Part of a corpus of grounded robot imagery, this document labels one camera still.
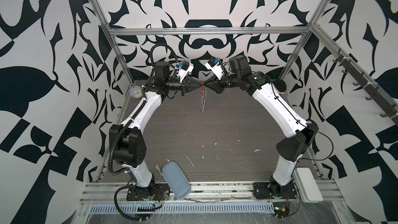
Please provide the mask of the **red handled keyring tool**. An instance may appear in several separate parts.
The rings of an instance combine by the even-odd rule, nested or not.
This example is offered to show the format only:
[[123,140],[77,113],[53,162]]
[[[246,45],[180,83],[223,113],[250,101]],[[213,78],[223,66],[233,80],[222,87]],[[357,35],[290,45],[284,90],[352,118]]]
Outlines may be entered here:
[[203,86],[201,89],[201,104],[200,104],[200,112],[204,112],[205,110],[205,104],[206,104],[206,99],[207,99],[207,87]]

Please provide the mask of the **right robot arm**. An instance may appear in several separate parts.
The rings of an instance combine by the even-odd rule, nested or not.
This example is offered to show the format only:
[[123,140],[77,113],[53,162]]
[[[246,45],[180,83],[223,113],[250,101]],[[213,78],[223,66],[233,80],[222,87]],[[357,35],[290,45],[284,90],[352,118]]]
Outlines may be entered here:
[[205,86],[221,94],[225,88],[239,88],[258,101],[274,118],[281,128],[285,139],[277,144],[279,154],[271,183],[276,187],[285,187],[292,181],[298,161],[313,142],[318,127],[300,117],[280,96],[276,81],[263,72],[252,71],[248,59],[238,55],[229,59],[228,72],[218,58],[212,57],[205,67],[213,72]]

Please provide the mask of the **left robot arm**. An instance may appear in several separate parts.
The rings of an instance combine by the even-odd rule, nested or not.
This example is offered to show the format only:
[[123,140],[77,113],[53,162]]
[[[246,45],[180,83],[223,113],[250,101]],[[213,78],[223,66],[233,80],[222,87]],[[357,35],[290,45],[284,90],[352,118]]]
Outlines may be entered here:
[[144,129],[169,92],[186,94],[203,86],[189,76],[193,69],[194,65],[187,61],[178,63],[172,72],[165,61],[154,64],[150,79],[137,90],[139,104],[126,120],[109,130],[108,171],[111,175],[127,173],[139,188],[153,188],[153,174],[145,163]]

